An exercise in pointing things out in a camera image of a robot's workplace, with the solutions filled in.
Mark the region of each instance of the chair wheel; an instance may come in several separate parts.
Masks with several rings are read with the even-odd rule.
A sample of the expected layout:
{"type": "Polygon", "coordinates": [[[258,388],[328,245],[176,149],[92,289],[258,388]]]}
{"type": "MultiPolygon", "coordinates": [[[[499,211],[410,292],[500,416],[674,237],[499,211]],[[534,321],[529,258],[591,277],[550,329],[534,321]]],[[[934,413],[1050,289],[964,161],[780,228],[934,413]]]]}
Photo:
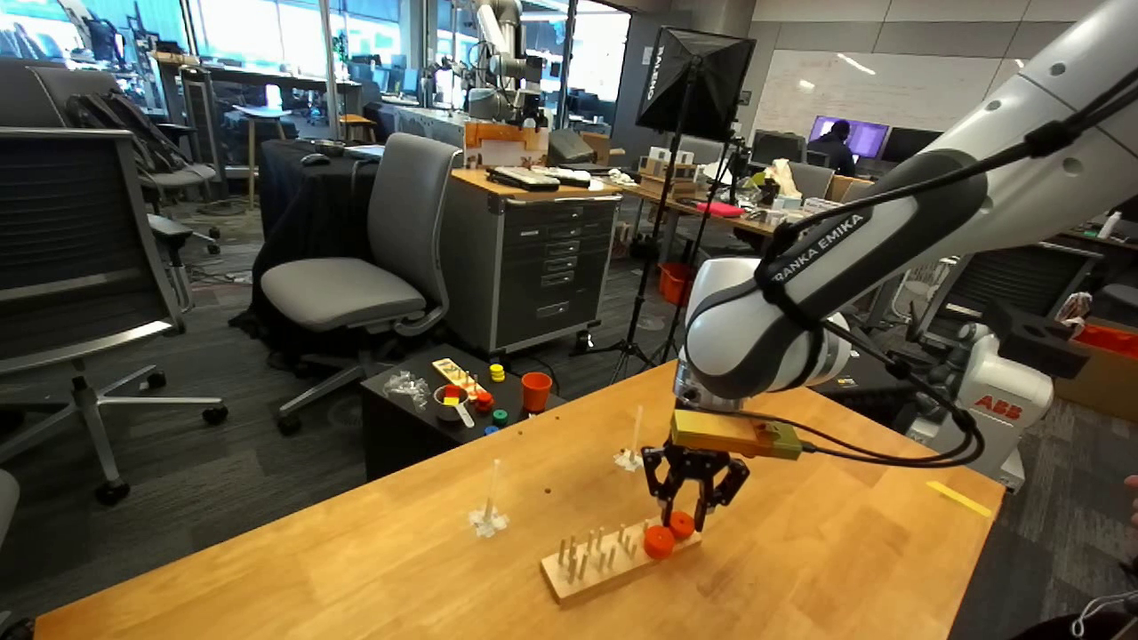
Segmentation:
{"type": "Polygon", "coordinates": [[[571,354],[587,354],[593,347],[596,347],[593,329],[575,329],[571,354]]]}
{"type": "Polygon", "coordinates": [[[131,484],[99,484],[96,487],[96,502],[102,502],[102,506],[118,506],[128,493],[131,493],[131,484]]]}
{"type": "Polygon", "coordinates": [[[278,429],[280,429],[280,432],[299,432],[299,426],[303,426],[299,416],[280,416],[280,413],[278,413],[278,429]]]}
{"type": "Polygon", "coordinates": [[[160,391],[160,388],[168,388],[168,373],[160,373],[160,368],[144,373],[144,379],[140,385],[142,396],[160,391]]]}
{"type": "Polygon", "coordinates": [[[214,405],[214,407],[204,413],[204,422],[205,422],[205,426],[216,426],[216,422],[223,422],[223,420],[226,420],[226,405],[214,405]]]}

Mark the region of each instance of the red object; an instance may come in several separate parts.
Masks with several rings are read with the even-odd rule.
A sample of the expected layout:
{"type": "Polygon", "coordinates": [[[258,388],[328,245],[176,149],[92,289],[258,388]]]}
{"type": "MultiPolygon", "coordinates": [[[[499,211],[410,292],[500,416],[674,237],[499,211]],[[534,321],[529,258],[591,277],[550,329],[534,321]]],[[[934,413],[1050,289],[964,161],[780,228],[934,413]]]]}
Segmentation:
{"type": "Polygon", "coordinates": [[[1083,322],[1076,329],[1082,345],[1094,345],[1103,352],[1121,352],[1121,354],[1133,354],[1138,358],[1138,333],[1124,329],[1124,328],[1107,328],[1107,322],[1083,322]]]}
{"type": "Polygon", "coordinates": [[[685,304],[691,282],[692,282],[691,265],[684,265],[684,262],[664,262],[664,265],[661,265],[661,277],[658,277],[658,292],[661,292],[664,302],[685,304]]]}
{"type": "Polygon", "coordinates": [[[674,539],[685,539],[691,532],[698,532],[698,520],[691,520],[685,513],[673,513],[668,530],[674,539]]]}
{"type": "Polygon", "coordinates": [[[457,388],[457,385],[442,385],[437,391],[435,391],[435,400],[453,400],[453,405],[457,405],[457,400],[465,400],[465,388],[457,388]]]}
{"type": "Polygon", "coordinates": [[[550,373],[545,373],[545,368],[527,368],[523,373],[523,407],[527,413],[545,413],[550,391],[556,391],[556,375],[550,373]]]}
{"type": "Polygon", "coordinates": [[[674,552],[674,532],[668,527],[645,527],[645,554],[668,559],[674,552]]]}
{"type": "Polygon", "coordinates": [[[485,391],[485,388],[476,388],[474,399],[469,399],[469,405],[487,416],[487,413],[493,413],[493,396],[485,391]]]}
{"type": "Polygon", "coordinates": [[[722,199],[702,202],[698,211],[706,213],[706,215],[738,215],[743,213],[743,206],[734,206],[734,202],[722,202],[722,199]]]}

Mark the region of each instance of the chair base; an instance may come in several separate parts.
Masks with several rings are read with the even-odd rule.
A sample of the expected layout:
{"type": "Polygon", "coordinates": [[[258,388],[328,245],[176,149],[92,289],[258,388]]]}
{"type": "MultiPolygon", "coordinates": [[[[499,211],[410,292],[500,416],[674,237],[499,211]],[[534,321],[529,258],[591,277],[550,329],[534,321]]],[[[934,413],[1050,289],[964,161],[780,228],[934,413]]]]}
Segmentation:
{"type": "Polygon", "coordinates": [[[82,368],[75,368],[70,375],[70,399],[59,400],[0,400],[0,413],[50,413],[39,422],[25,422],[16,426],[13,436],[6,436],[0,443],[0,462],[25,454],[33,449],[39,449],[43,442],[65,432],[70,426],[70,420],[77,416],[77,422],[86,426],[99,470],[102,470],[102,484],[96,487],[96,496],[115,506],[128,493],[128,484],[118,470],[118,454],[110,449],[110,432],[102,422],[102,407],[204,407],[204,422],[216,426],[226,420],[226,405],[223,399],[142,399],[142,396],[120,396],[123,388],[140,388],[140,391],[156,391],[162,388],[168,375],[156,366],[142,366],[108,388],[92,388],[86,379],[82,368]]]}
{"type": "Polygon", "coordinates": [[[316,388],[299,391],[295,399],[289,399],[284,405],[278,405],[278,429],[280,432],[295,432],[299,429],[299,413],[329,399],[333,391],[360,385],[368,373],[367,364],[350,364],[346,368],[322,375],[316,388]]]}

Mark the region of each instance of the drawer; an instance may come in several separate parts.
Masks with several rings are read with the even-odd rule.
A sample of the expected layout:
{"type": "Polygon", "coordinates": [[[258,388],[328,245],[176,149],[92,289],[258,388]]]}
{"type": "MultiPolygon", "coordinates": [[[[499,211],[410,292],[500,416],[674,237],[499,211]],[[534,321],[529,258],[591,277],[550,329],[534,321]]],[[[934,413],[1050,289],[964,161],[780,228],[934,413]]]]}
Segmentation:
{"type": "Polygon", "coordinates": [[[550,251],[607,251],[613,215],[606,220],[578,220],[578,224],[504,224],[500,257],[504,258],[529,258],[550,251]]]}
{"type": "Polygon", "coordinates": [[[596,289],[571,289],[562,296],[500,298],[499,345],[529,342],[536,333],[587,328],[596,321],[596,289]]]}
{"type": "Polygon", "coordinates": [[[601,289],[607,251],[582,251],[566,258],[517,258],[500,271],[500,298],[527,298],[566,289],[601,289]]]}

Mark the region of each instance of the wooden table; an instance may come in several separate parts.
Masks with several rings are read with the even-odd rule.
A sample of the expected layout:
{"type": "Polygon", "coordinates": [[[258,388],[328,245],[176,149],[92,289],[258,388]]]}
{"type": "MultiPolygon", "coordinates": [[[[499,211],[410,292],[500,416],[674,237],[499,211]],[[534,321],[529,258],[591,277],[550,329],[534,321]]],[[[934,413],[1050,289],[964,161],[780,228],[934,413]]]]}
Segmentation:
{"type": "MultiPolygon", "coordinates": [[[[45,611],[59,636],[945,636],[1002,487],[971,470],[879,470],[753,457],[749,484],[706,520],[705,543],[591,602],[559,604],[536,559],[570,532],[655,513],[645,475],[613,466],[661,442],[673,366],[540,420],[320,502],[271,527],[45,611]],[[465,516],[504,462],[513,520],[476,539],[465,516]]],[[[872,449],[921,449],[813,391],[749,407],[807,420],[872,449]]]]}
{"type": "MultiPolygon", "coordinates": [[[[649,182],[640,182],[636,199],[655,211],[661,202],[661,187],[649,183],[649,182]]],[[[673,213],[673,215],[705,215],[698,211],[698,202],[678,202],[674,196],[664,199],[664,213],[673,213]]],[[[711,224],[725,224],[734,232],[756,236],[756,237],[769,237],[774,232],[774,224],[753,220],[753,215],[711,215],[711,224]]]]}

